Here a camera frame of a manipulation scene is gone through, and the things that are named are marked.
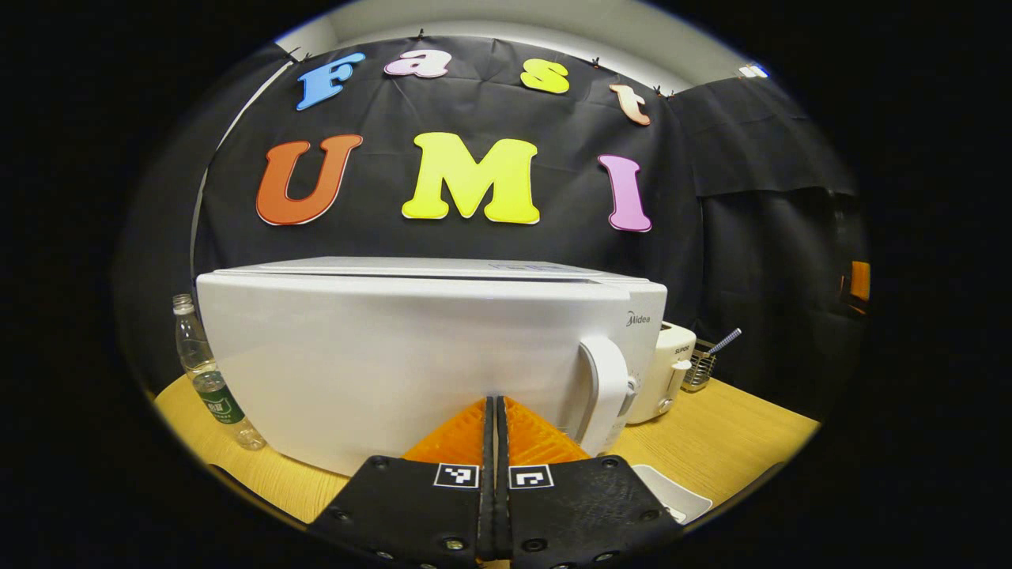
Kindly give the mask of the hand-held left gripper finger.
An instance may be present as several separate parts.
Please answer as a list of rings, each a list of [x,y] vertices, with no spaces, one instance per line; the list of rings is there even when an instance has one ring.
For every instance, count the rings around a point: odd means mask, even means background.
[[[512,568],[636,568],[684,530],[618,456],[510,465],[496,399],[496,554]]]
[[[478,568],[494,558],[497,401],[478,404],[476,462],[370,456],[308,533],[365,568]]]

